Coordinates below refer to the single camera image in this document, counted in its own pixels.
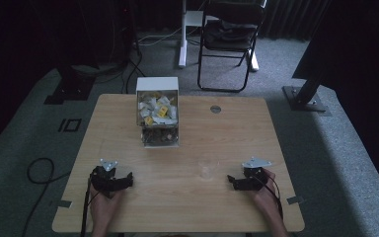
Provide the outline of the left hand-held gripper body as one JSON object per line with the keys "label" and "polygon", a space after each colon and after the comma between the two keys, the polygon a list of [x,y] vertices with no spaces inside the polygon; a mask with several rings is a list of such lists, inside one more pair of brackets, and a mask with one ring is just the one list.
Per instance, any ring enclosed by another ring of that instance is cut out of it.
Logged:
{"label": "left hand-held gripper body", "polygon": [[91,173],[91,183],[94,189],[107,198],[111,198],[113,192],[121,191],[114,188],[114,182],[120,180],[115,177],[117,164],[117,161],[101,159],[100,165]]}

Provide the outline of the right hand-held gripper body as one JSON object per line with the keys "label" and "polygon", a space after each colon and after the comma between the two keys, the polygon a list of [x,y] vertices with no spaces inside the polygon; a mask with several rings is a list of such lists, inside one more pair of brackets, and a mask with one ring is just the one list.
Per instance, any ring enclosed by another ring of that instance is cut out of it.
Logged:
{"label": "right hand-held gripper body", "polygon": [[252,157],[242,163],[243,175],[242,191],[259,191],[268,181],[268,174],[265,172],[265,167],[271,165],[270,161]]}

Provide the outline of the person's right hand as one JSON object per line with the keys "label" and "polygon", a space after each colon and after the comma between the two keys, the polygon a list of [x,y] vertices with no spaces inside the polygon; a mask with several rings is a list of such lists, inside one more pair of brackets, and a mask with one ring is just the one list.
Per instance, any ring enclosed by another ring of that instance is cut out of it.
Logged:
{"label": "person's right hand", "polygon": [[275,174],[267,169],[265,169],[265,173],[268,175],[266,185],[257,192],[250,191],[249,196],[264,217],[279,216],[278,204],[274,197],[275,188],[272,181],[275,178]]}

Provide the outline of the person's left hand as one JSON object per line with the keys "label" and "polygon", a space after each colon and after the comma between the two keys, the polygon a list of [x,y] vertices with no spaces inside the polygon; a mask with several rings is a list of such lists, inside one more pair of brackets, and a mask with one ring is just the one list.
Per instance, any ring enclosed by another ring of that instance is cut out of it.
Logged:
{"label": "person's left hand", "polygon": [[94,187],[90,188],[90,192],[93,197],[91,201],[93,230],[105,230],[109,233],[110,225],[119,211],[123,191],[114,192],[111,198],[100,196]]}

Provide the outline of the clear glass cup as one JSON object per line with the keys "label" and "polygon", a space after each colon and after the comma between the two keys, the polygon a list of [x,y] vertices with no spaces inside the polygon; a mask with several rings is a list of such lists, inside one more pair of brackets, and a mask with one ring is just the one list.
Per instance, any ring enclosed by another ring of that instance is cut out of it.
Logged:
{"label": "clear glass cup", "polygon": [[218,160],[204,159],[198,161],[199,176],[204,180],[213,178],[216,169],[219,167]]}

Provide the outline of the pile of dark sachets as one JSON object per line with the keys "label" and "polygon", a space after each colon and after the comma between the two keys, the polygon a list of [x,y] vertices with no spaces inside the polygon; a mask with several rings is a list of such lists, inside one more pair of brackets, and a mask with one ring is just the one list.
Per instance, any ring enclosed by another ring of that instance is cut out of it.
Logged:
{"label": "pile of dark sachets", "polygon": [[179,131],[176,128],[143,128],[141,140],[147,146],[176,145]]}

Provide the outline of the pile of white yellow sachets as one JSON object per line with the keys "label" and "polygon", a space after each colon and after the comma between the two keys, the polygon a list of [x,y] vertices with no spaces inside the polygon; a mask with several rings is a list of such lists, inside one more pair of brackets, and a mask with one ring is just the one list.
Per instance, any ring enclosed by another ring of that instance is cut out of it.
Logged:
{"label": "pile of white yellow sachets", "polygon": [[138,96],[137,124],[140,126],[176,125],[179,123],[178,97],[161,92]]}

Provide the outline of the clear box of snacks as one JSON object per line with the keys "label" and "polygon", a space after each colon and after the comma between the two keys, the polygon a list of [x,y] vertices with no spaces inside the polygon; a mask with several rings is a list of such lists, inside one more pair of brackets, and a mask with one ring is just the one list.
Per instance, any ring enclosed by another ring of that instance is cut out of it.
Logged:
{"label": "clear box of snacks", "polygon": [[[179,80],[177,77],[139,77],[136,84],[136,99],[138,102],[138,96],[144,92],[161,92],[162,94],[174,94],[178,97],[179,102]],[[137,124],[137,102],[136,102],[136,124]],[[179,130],[179,123],[176,125],[160,125],[160,126],[140,126],[141,134],[143,128],[176,128]],[[170,146],[147,146],[143,143],[145,148],[161,148],[161,147],[178,147],[179,142],[176,145]]]}

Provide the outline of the black folding chair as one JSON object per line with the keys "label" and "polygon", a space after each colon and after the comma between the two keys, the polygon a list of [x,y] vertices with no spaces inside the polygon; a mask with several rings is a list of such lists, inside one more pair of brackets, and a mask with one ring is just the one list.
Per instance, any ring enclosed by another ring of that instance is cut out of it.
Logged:
{"label": "black folding chair", "polygon": [[[268,0],[206,0],[198,51],[197,86],[203,91],[239,93],[249,80],[258,34],[263,25]],[[204,57],[247,60],[240,88],[205,87],[201,83]]]}

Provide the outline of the dark cloth on chair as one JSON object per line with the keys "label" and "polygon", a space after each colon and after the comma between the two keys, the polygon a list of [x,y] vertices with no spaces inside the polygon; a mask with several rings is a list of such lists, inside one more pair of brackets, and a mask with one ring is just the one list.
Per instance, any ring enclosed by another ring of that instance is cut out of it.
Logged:
{"label": "dark cloth on chair", "polygon": [[249,42],[256,32],[255,25],[230,24],[222,20],[208,20],[204,26],[204,39],[206,42]]}

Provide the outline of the dark curtain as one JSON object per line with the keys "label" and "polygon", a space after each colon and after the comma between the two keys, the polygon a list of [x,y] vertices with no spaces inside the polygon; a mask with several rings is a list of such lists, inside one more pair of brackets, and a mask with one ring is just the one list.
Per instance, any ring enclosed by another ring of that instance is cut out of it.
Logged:
{"label": "dark curtain", "polygon": [[330,3],[331,0],[266,0],[260,36],[310,40]]}

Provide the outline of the black slanted stand with base plate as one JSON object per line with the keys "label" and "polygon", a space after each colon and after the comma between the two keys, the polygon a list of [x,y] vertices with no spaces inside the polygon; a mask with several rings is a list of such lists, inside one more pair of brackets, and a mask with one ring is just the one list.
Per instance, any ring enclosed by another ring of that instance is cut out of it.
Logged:
{"label": "black slanted stand with base plate", "polygon": [[307,79],[302,87],[283,86],[282,91],[292,111],[315,112],[321,117],[330,117],[332,114],[317,94],[318,88],[324,79],[325,71],[320,70]]}

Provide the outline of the white desk leg frame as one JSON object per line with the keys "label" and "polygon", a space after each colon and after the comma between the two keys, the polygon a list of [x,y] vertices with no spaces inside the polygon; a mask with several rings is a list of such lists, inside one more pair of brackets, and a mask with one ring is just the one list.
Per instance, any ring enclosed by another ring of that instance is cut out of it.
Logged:
{"label": "white desk leg frame", "polygon": [[[183,0],[181,48],[179,66],[187,65],[187,27],[195,27],[200,30],[201,48],[209,50],[228,50],[242,52],[242,59],[247,57],[248,69],[259,70],[255,56],[255,43],[265,17],[266,0],[248,2],[232,0],[205,0],[199,10],[188,10],[187,0]],[[204,39],[204,26],[208,20],[222,20],[230,24],[255,25],[256,32],[249,42],[206,42]]]}

